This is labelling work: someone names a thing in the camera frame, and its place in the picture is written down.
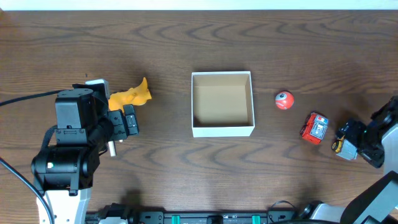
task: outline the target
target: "toy vehicle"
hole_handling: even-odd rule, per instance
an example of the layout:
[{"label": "toy vehicle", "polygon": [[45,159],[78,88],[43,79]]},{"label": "toy vehicle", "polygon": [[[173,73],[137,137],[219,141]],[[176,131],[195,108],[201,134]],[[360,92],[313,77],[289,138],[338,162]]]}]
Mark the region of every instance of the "toy vehicle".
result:
[{"label": "toy vehicle", "polygon": [[300,135],[303,139],[313,144],[320,144],[321,140],[325,136],[327,128],[328,119],[320,114],[311,113],[305,119],[305,124],[300,131]]}]

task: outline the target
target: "white box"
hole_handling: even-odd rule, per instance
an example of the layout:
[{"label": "white box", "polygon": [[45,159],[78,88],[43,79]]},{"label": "white box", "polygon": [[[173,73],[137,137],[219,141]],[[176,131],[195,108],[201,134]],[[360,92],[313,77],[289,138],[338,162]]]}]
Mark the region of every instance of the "white box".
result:
[{"label": "white box", "polygon": [[250,136],[254,108],[250,72],[192,73],[193,137]]}]

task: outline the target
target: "ball with eye design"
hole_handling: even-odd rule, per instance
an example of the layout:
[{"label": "ball with eye design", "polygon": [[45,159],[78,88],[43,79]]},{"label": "ball with eye design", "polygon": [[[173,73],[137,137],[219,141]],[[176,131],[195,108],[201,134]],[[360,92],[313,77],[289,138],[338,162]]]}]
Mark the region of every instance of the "ball with eye design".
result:
[{"label": "ball with eye design", "polygon": [[293,94],[287,91],[282,91],[278,93],[278,95],[276,95],[275,97],[275,104],[281,110],[287,110],[291,108],[293,106],[293,103],[294,103]]}]

